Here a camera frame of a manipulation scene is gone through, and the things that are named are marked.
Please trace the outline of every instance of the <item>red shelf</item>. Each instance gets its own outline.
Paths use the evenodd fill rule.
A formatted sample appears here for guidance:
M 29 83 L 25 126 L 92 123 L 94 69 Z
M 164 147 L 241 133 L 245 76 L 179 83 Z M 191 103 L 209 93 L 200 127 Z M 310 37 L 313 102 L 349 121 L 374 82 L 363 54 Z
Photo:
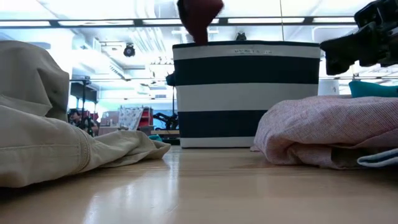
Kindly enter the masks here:
M 138 124 L 139 127 L 154 125 L 154 110 L 152 108 L 144 108 L 141 120 Z

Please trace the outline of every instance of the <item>black camera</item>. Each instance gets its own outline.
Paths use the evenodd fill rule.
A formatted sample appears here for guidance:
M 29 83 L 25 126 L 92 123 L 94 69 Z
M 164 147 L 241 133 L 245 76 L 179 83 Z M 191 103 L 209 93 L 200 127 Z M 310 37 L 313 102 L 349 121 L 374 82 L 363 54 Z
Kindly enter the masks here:
M 136 55 L 136 50 L 134 49 L 134 45 L 133 44 L 127 44 L 126 48 L 124 49 L 123 54 L 126 57 L 134 57 Z
M 398 63 L 398 0 L 377 0 L 359 10 L 354 19 L 358 31 L 324 41 L 326 73 L 337 75 L 359 60 L 362 67 Z

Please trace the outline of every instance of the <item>dark red object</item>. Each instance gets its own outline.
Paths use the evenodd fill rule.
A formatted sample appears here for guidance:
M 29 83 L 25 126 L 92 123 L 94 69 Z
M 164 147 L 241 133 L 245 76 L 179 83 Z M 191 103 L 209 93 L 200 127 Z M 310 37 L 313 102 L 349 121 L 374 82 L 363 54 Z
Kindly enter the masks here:
M 179 0 L 182 24 L 198 45 L 208 43 L 207 27 L 224 7 L 222 0 Z

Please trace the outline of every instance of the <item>khaki cloth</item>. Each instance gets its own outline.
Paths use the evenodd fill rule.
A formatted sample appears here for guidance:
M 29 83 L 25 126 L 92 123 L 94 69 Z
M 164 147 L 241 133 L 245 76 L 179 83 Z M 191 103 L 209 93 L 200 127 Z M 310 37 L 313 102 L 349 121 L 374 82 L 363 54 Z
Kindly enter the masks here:
M 0 41 L 0 187 L 161 159 L 170 149 L 139 131 L 92 138 L 66 122 L 68 93 L 68 73 L 46 50 Z

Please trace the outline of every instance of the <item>fluorescent light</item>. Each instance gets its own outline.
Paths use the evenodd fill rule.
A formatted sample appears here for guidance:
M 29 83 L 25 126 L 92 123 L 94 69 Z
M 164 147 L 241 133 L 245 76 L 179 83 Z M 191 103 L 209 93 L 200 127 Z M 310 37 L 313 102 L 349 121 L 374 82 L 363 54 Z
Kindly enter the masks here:
M 321 17 L 314 18 L 313 22 L 355 22 L 353 17 Z
M 208 34 L 218 34 L 219 31 L 218 30 L 210 30 L 207 29 L 207 33 Z M 188 34 L 188 31 L 186 29 L 182 29 L 182 30 L 172 30 L 172 34 Z
M 302 22 L 304 22 L 304 18 L 283 18 L 282 22 L 286 22 L 286 23 L 302 23 Z
M 10 26 L 50 26 L 50 23 L 48 21 L 0 21 L 0 27 Z
M 144 19 L 142 23 L 147 25 L 182 24 L 179 19 Z
M 261 23 L 301 23 L 304 18 L 234 18 L 228 19 L 228 23 L 233 24 L 261 24 Z
M 60 21 L 61 26 L 117 26 L 134 25 L 134 21 Z
M 120 79 L 120 76 L 117 74 L 113 74 L 113 73 L 112 74 L 101 74 L 101 75 L 92 74 L 92 75 L 90 75 L 90 78 L 92 78 L 92 79 Z

